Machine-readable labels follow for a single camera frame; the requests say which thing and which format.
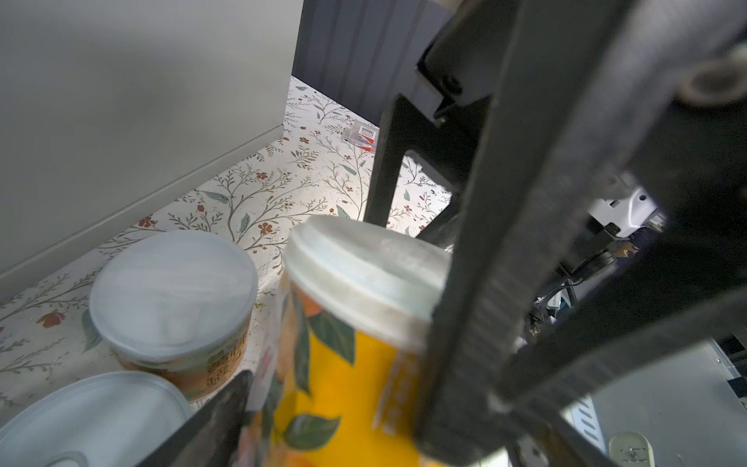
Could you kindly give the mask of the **yellow orange can plastic lid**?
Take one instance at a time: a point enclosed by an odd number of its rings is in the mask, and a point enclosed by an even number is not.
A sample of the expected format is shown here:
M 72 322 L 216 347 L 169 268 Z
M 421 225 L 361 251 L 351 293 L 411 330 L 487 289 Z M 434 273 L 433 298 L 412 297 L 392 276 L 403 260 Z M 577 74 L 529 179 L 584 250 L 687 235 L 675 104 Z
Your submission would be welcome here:
M 292 229 L 237 466 L 428 466 L 412 416 L 445 249 L 313 216 Z

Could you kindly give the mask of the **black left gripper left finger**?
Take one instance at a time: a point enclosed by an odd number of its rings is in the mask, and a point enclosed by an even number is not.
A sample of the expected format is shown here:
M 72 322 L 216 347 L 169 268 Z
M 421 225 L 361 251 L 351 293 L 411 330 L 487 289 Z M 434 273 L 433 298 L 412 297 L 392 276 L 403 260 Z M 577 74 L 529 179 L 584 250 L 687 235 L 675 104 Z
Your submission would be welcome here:
M 138 466 L 229 466 L 252 381 L 251 371 L 237 374 Z

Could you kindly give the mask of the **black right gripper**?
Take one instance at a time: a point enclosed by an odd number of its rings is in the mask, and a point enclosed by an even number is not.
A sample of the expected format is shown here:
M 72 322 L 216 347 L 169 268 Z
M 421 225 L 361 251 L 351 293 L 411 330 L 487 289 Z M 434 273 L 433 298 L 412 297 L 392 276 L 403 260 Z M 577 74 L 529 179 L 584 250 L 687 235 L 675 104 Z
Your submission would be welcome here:
M 426 48 L 419 74 L 441 102 L 431 120 L 404 95 L 383 113 L 364 214 L 385 226 L 404 157 L 460 196 L 519 15 L 517 1 L 464 1 Z

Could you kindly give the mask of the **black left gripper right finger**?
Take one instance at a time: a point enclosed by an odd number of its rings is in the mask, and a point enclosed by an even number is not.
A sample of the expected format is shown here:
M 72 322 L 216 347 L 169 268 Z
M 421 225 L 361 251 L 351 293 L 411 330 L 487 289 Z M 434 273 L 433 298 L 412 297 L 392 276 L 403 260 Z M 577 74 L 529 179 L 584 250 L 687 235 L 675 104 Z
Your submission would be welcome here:
M 734 62 L 742 1 L 465 3 L 434 45 L 493 65 L 486 120 L 412 424 L 418 450 L 464 466 L 556 432 L 603 458 L 561 411 L 607 383 L 746 321 L 746 96 L 685 97 Z M 665 231 L 534 342 L 525 313 L 616 175 Z

